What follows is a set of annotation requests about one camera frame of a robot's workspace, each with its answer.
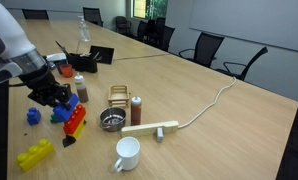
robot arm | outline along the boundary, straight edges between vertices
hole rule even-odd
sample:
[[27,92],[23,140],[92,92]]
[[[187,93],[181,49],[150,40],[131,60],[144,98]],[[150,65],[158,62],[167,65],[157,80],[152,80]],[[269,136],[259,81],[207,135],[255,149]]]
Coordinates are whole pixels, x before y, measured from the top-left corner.
[[28,95],[30,99],[51,107],[62,103],[70,109],[70,85],[60,85],[55,80],[48,62],[0,4],[0,83],[13,77],[19,77],[23,85],[32,89]]

small metal pot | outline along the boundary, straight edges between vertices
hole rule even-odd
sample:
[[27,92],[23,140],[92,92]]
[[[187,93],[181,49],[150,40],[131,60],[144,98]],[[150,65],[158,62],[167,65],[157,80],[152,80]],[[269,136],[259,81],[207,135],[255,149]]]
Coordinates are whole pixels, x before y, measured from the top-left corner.
[[110,107],[100,114],[100,127],[106,131],[118,131],[125,126],[126,111],[119,107]]

white mug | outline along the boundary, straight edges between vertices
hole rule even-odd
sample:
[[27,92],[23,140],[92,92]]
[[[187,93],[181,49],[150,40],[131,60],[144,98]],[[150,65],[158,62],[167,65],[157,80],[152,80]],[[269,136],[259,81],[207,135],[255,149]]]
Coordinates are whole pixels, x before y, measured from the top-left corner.
[[136,138],[124,137],[116,146],[118,160],[115,164],[116,172],[131,170],[139,162],[140,144]]

white cable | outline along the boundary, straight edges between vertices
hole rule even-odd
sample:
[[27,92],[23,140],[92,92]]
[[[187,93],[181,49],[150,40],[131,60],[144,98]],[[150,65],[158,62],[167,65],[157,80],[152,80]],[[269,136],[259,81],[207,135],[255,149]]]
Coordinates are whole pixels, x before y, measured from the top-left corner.
[[183,124],[181,126],[178,126],[178,129],[181,129],[181,128],[185,128],[187,126],[189,126],[191,123],[193,123],[202,113],[204,113],[206,110],[208,110],[210,107],[212,107],[213,105],[215,105],[218,101],[218,98],[219,98],[219,95],[222,93],[223,90],[227,89],[227,88],[230,88],[231,86],[233,86],[235,83],[236,83],[237,79],[236,77],[233,77],[233,82],[228,85],[228,86],[225,86],[223,87],[217,94],[215,100],[213,101],[213,103],[211,103],[209,106],[207,106],[206,108],[204,108],[202,111],[200,111],[194,118],[192,118],[190,121],[188,121],[186,124]]

yellow toy block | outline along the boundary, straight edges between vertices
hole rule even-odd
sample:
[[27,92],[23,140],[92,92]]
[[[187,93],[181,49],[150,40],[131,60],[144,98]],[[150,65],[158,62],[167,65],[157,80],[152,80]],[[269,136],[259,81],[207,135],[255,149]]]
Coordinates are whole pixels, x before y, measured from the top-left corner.
[[79,136],[79,134],[80,134],[80,132],[81,132],[83,126],[84,126],[84,122],[85,122],[85,120],[83,119],[83,120],[79,123],[79,125],[78,125],[76,131],[75,131],[73,134],[67,134],[67,135],[72,136],[72,137],[74,137],[74,138],[77,139],[77,137]]
[[27,153],[19,154],[16,163],[23,171],[28,171],[52,151],[52,144],[46,139],[41,139],[38,145],[31,146]]

